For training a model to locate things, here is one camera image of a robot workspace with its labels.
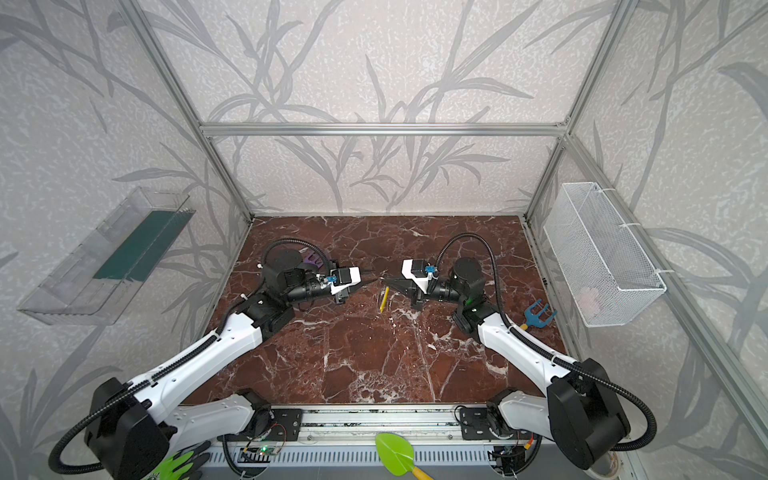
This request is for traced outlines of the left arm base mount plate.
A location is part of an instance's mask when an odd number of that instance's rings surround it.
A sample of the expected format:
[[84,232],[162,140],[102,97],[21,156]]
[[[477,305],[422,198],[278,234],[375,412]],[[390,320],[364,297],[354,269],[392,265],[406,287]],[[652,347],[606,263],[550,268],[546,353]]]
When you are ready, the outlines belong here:
[[299,408],[262,409],[254,416],[249,437],[258,441],[296,442],[303,414]]

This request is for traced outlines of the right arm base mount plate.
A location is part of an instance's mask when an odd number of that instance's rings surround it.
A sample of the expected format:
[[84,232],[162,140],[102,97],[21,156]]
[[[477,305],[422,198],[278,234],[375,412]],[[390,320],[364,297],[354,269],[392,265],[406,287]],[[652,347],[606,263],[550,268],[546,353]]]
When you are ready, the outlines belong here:
[[487,407],[457,405],[453,414],[463,440],[527,442],[535,437],[527,430],[512,429],[497,410]]

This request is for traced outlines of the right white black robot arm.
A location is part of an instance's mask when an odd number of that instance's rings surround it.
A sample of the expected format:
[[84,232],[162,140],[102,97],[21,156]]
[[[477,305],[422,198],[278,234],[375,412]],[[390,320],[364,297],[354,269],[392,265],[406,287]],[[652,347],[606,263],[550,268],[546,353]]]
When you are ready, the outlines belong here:
[[407,296],[416,309],[428,300],[453,303],[454,323],[467,336],[504,357],[539,390],[506,390],[487,403],[491,432],[508,439],[519,431],[553,441],[576,467],[587,470],[630,432],[617,394],[593,360],[563,356],[511,322],[485,293],[479,262],[461,258],[446,278],[423,260],[406,260],[385,284]]

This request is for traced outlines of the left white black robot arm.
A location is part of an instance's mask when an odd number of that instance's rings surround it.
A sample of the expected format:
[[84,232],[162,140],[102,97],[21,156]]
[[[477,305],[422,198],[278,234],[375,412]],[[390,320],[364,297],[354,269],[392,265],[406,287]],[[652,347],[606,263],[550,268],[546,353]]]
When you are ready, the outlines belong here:
[[366,285],[359,267],[320,258],[314,265],[295,250],[297,240],[270,245],[261,280],[203,338],[127,382],[111,378],[94,392],[80,432],[94,464],[114,479],[141,479],[170,453],[221,435],[238,434],[264,416],[250,390],[186,408],[191,393],[224,367],[272,338],[295,316],[298,304],[329,298],[342,304]]

